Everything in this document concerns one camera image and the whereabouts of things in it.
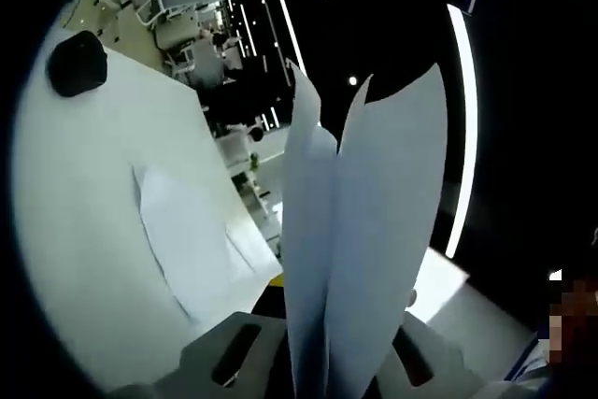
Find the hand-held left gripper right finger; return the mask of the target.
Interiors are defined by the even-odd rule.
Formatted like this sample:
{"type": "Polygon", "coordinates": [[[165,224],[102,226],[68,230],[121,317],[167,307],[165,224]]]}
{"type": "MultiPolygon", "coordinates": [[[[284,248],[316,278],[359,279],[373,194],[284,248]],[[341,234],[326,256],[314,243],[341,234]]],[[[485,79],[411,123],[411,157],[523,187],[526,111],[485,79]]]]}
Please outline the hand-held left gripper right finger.
{"type": "Polygon", "coordinates": [[[405,314],[373,387],[376,398],[471,398],[505,377],[497,308],[459,289],[426,321],[405,314]]]}

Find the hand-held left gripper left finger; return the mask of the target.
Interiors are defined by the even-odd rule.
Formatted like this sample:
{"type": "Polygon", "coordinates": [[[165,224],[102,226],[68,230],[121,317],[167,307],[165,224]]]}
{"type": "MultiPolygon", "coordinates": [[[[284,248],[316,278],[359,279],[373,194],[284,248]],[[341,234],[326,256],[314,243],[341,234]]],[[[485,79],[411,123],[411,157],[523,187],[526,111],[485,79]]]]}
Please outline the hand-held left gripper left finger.
{"type": "Polygon", "coordinates": [[[292,398],[283,277],[268,284],[251,313],[233,313],[186,346],[174,371],[152,383],[130,384],[107,396],[292,398]]]}

